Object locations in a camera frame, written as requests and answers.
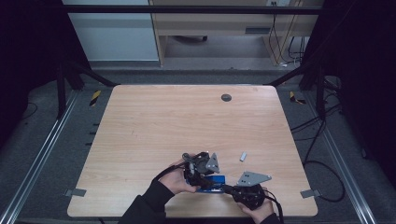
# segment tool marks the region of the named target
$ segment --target metal rail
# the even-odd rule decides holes
[[[47,161],[47,158],[50,156],[50,153],[56,141],[58,140],[58,137],[61,134],[61,131],[64,128],[64,125],[66,124],[74,105],[76,104],[78,96],[78,91],[72,91],[68,99],[68,107],[66,108],[64,115],[55,121],[54,125],[52,126],[52,130],[50,131],[43,146],[40,148],[35,161],[29,169],[29,172],[23,179],[18,191],[15,193],[5,212],[2,214],[2,216],[0,216],[1,224],[12,224],[17,219],[18,214],[20,213],[26,199],[32,191],[32,188],[35,185],[35,182],[37,181],[41,170]]]
[[[42,9],[68,13],[190,13],[190,14],[276,14],[276,15],[333,15],[341,8],[324,7],[244,7],[244,6],[97,6],[64,5],[39,6]]]
[[[312,95],[305,93],[304,96],[308,104],[310,105],[314,115],[317,115],[318,114],[317,110],[314,107],[315,100],[313,99]],[[375,224],[376,223],[375,217],[369,205],[367,204],[366,200],[364,199],[364,196],[361,193],[361,189],[359,188],[358,183],[353,177],[353,174],[350,172],[346,161],[341,155],[340,150],[338,150],[338,147],[332,138],[332,134],[327,128],[325,128],[325,130],[323,131],[323,136],[324,136],[325,144],[327,145],[327,149],[329,149],[329,153],[332,157],[332,161],[334,162],[334,166],[337,169],[338,174],[341,176],[346,186],[346,192],[350,198],[350,201],[355,207],[356,214],[361,220],[361,223]]]

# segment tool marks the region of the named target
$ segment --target gray floor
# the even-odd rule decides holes
[[[259,37],[209,37],[206,42],[199,39],[175,37],[169,40],[163,67],[152,63],[137,63],[133,69],[126,64],[114,70],[119,64],[95,64],[97,73],[121,84],[264,84],[280,77],[292,69],[273,66]],[[70,198],[63,196],[66,189],[73,189],[89,153],[89,143],[93,141],[97,126],[106,108],[111,88],[84,76],[86,87],[83,91],[68,91],[68,95],[78,95],[77,104],[64,125],[53,150],[49,154],[24,207],[19,213],[19,222],[26,223],[100,223],[97,218],[72,218],[66,213]],[[311,91],[299,90],[299,78],[277,87],[279,98],[285,110],[290,127],[312,119],[315,114],[309,104],[300,105],[290,101],[290,91],[297,99],[315,96]],[[102,90],[97,104],[89,106],[92,94]],[[19,126],[1,150],[0,158],[0,211],[3,213],[18,187],[34,163],[35,157],[45,142],[57,114],[56,83],[51,82],[32,91],[29,97],[37,106],[37,111]],[[327,107],[336,105],[338,100],[329,96]],[[35,111],[29,105],[25,116]],[[368,203],[377,223],[396,223],[396,192],[375,161],[361,156],[360,146],[340,113],[335,111],[327,117],[326,128],[332,134],[353,178]],[[303,159],[309,149],[311,138],[318,125],[310,126],[293,134],[300,156]],[[322,161],[336,169],[323,134],[318,137],[309,157]],[[341,187],[337,178],[328,170],[316,164],[305,168],[312,189],[320,189],[323,196],[337,198]],[[349,195],[339,203],[329,203],[316,198],[318,214],[315,217],[287,217],[287,223],[361,223],[356,208]],[[103,217],[106,223],[116,218]],[[246,220],[205,220],[205,223],[241,223]]]

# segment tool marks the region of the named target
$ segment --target blue component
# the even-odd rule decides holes
[[[205,179],[216,182],[210,189],[198,189],[197,192],[200,193],[224,193],[222,186],[225,184],[224,175],[206,175]]]

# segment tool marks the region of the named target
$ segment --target sleeve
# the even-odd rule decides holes
[[[142,196],[138,195],[121,217],[119,224],[163,224],[165,204],[175,196],[159,181],[152,181]]]
[[[280,221],[277,218],[276,213],[273,213],[271,216],[263,220],[260,224],[280,224]]]

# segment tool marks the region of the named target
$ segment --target metal bracket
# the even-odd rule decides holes
[[[216,156],[216,153],[213,153],[212,157],[210,157],[209,161],[206,164],[206,169],[215,173],[220,173],[218,156]]]
[[[270,175],[261,175],[261,174],[245,171],[239,178],[238,182],[236,182],[236,186],[251,187],[270,179],[272,179]]]
[[[301,196],[303,196],[303,198],[321,196],[321,193],[320,193],[320,191],[318,189],[302,190],[300,193],[301,193]]]
[[[84,197],[86,192],[87,192],[87,190],[85,190],[85,189],[67,189],[64,192],[64,196],[66,196],[66,197],[71,197],[71,196]]]

